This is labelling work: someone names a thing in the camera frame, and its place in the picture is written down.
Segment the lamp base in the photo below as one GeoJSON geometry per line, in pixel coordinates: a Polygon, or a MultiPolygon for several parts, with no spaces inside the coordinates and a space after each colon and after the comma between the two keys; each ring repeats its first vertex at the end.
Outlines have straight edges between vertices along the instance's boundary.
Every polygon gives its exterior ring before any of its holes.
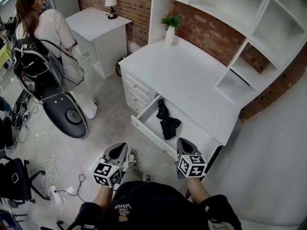
{"type": "Polygon", "coordinates": [[[113,19],[116,19],[117,18],[117,15],[115,13],[112,13],[110,14],[108,17],[107,17],[109,20],[113,20],[113,19]]]}

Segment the white desk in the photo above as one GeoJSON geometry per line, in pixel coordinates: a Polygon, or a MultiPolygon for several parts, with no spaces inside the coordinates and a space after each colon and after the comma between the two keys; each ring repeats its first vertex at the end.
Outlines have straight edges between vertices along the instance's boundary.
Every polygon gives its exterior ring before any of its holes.
{"type": "Polygon", "coordinates": [[[112,75],[117,62],[127,56],[125,25],[131,22],[120,16],[109,20],[107,14],[88,8],[66,19],[78,42],[79,52],[88,54],[94,68],[104,78],[112,75]]]}
{"type": "Polygon", "coordinates": [[[226,69],[221,62],[176,37],[173,46],[166,47],[164,39],[148,44],[120,65],[127,103],[139,114],[133,124],[172,157],[179,137],[194,143],[207,161],[227,143],[241,108],[215,88],[226,69]],[[182,121],[177,136],[167,141],[155,117],[161,98],[171,117],[182,121]]]}

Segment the green plant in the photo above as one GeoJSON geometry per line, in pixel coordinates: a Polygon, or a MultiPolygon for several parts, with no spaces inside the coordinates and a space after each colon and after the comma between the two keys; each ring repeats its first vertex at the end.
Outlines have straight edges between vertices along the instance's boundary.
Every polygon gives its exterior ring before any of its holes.
{"type": "Polygon", "coordinates": [[[182,21],[182,16],[173,17],[167,14],[166,17],[161,20],[161,23],[172,26],[174,28],[178,28],[180,26],[181,21],[182,21]]]}

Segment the white pants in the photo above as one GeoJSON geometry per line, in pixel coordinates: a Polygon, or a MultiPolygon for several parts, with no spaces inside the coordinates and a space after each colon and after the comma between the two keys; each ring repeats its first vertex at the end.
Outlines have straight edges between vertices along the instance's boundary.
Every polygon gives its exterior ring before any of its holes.
{"type": "Polygon", "coordinates": [[[92,99],[85,82],[83,81],[76,88],[74,88],[72,93],[84,114],[89,119],[94,118],[97,112],[97,106],[94,103],[94,100],[92,99]]]}

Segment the white vase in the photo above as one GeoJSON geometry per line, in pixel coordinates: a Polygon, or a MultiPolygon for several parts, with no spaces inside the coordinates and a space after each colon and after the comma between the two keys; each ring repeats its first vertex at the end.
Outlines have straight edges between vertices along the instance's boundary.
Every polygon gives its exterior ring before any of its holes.
{"type": "Polygon", "coordinates": [[[175,28],[172,26],[169,26],[167,33],[166,33],[165,45],[171,46],[173,44],[174,38],[175,38],[175,28]]]}

